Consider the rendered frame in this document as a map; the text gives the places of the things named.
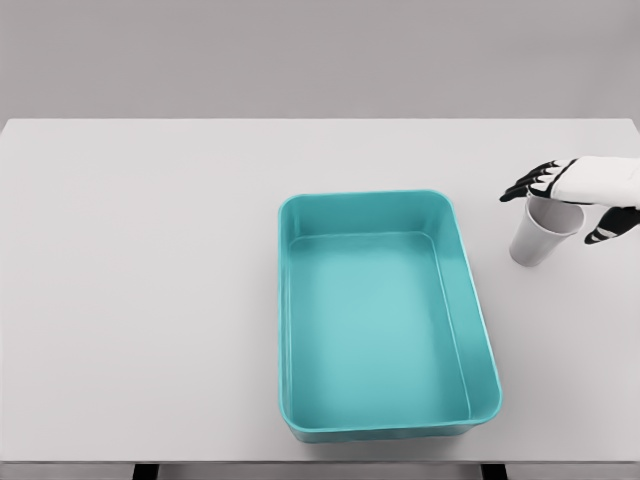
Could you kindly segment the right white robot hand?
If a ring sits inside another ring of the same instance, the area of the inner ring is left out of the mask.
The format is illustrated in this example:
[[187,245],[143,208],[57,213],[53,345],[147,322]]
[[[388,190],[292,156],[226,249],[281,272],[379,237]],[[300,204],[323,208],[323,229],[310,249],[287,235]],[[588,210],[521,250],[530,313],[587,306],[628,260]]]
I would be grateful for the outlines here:
[[593,245],[640,226],[640,157],[581,156],[534,167],[500,196],[503,203],[527,196],[607,211],[584,238]]

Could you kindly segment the white paper cup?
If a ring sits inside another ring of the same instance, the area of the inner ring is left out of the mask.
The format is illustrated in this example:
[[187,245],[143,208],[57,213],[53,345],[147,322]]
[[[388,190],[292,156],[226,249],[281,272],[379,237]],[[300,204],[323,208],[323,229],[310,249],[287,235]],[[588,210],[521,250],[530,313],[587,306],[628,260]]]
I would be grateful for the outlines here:
[[585,214],[579,205],[529,196],[509,254],[521,266],[537,266],[575,235],[584,221]]

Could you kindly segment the teal plastic basket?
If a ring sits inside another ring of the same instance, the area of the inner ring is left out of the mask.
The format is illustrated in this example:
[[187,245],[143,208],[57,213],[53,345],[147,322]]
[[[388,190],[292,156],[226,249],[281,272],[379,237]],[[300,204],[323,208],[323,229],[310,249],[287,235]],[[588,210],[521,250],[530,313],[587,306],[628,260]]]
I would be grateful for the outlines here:
[[303,194],[278,212],[279,408],[304,443],[456,436],[503,392],[452,202]]

